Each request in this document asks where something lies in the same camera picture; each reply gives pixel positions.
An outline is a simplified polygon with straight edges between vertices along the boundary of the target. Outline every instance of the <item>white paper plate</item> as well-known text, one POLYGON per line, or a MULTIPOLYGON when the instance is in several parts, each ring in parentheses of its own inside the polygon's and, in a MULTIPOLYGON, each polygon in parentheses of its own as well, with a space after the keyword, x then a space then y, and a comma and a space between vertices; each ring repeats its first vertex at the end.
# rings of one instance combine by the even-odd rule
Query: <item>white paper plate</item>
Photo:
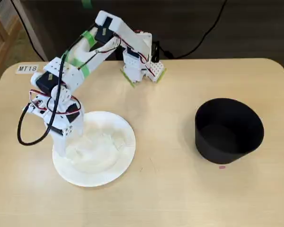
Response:
POLYGON ((64 180, 95 187, 121 176, 135 149, 135 135, 126 120, 110 112, 89 112, 84 114, 83 136, 67 146, 66 157, 53 147, 53 164, 64 180))

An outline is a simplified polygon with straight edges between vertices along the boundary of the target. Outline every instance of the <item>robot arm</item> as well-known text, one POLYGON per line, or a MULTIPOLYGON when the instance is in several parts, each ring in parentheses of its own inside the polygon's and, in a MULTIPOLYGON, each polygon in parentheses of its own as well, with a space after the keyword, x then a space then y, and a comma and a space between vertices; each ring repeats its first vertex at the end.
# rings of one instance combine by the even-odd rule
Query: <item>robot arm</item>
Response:
MULTIPOLYGON (((150 33, 136 33, 122 19, 100 11, 96 26, 81 35, 81 39, 69 50, 62 70, 62 86, 57 112, 49 134, 54 148, 65 156, 66 140, 77 131, 83 132, 84 108, 72 93, 84 82, 112 52, 119 46, 124 48, 123 72, 134 83, 143 76, 156 82, 164 71, 161 62, 151 62, 152 36, 150 33), (95 42, 104 45, 90 51, 95 42)), ((35 73, 31 84, 41 90, 30 90, 30 103, 27 112, 43 118, 49 125, 58 91, 58 75, 62 60, 54 58, 45 67, 45 73, 35 73)))

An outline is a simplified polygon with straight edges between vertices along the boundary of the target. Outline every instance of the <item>black cylindrical container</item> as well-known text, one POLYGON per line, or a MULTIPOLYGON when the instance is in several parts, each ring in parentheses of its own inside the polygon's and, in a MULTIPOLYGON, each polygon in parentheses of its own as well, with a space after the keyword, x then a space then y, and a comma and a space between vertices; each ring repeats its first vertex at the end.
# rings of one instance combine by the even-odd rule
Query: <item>black cylindrical container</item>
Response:
POLYGON ((263 137, 258 115, 237 100, 209 100, 195 115, 196 147, 204 158, 217 164, 233 162, 257 149, 263 137))

